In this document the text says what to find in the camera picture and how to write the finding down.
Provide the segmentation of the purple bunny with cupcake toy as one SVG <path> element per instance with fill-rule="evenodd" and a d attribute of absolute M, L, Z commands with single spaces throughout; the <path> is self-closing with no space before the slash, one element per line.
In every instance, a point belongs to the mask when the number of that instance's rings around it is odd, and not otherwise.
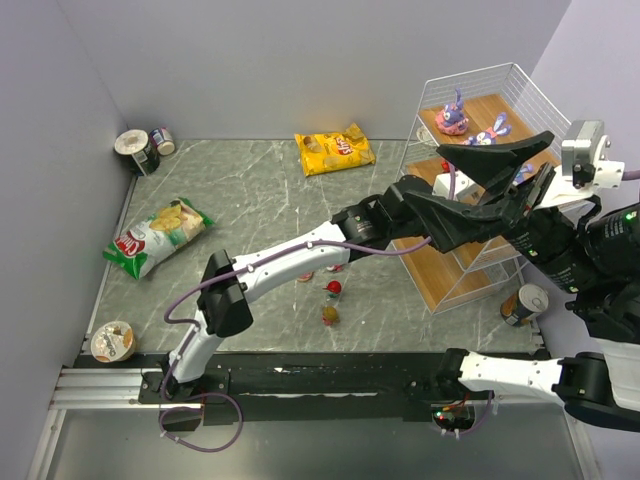
<path fill-rule="evenodd" d="M 520 185 L 528 178 L 529 175 L 533 174 L 534 171 L 535 171 L 535 168 L 532 164 L 525 163 L 520 167 L 516 177 L 513 180 L 513 184 L 515 186 Z"/>

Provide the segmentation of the pink bear strawberry donut toy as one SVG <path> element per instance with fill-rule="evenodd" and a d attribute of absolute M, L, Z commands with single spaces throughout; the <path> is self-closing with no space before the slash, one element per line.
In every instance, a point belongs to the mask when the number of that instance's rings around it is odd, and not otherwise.
<path fill-rule="evenodd" d="M 301 283 L 308 282 L 309 280 L 311 280 L 313 278 L 313 275 L 314 275 L 313 272 L 305 273 L 303 275 L 298 276 L 296 278 L 296 281 L 297 282 L 301 282 Z"/>

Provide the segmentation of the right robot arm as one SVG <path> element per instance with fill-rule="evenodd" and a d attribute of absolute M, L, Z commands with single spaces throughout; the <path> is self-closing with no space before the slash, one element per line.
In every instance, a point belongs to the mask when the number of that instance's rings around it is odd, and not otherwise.
<path fill-rule="evenodd" d="M 608 214 L 592 192 L 592 160 L 576 164 L 566 182 L 549 164 L 522 183 L 524 162 L 546 150 L 553 134 L 487 146 L 443 144 L 438 154 L 479 184 L 469 205 L 434 192 L 406 175 L 399 188 L 419 234 L 440 252 L 500 236 L 546 278 L 570 295 L 566 309 L 579 317 L 598 352 L 538 362 L 448 349 L 437 375 L 451 395 L 491 391 L 539 396 L 572 417 L 602 428 L 639 428 L 639 208 Z"/>

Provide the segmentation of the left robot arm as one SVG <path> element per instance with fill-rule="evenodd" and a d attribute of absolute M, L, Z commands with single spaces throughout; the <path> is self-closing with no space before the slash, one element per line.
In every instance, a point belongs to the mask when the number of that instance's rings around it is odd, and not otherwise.
<path fill-rule="evenodd" d="M 196 313 L 184 319 L 187 333 L 167 354 L 162 396 L 169 399 L 199 380 L 221 343 L 252 325 L 250 305 L 266 293 L 324 267 L 387 256 L 396 239 L 417 237 L 420 247 L 430 244 L 422 217 L 407 200 L 413 193 L 432 192 L 425 180 L 405 175 L 383 194 L 342 209 L 297 238 L 235 258 L 224 250 L 212 254 L 200 284 L 190 292 Z"/>

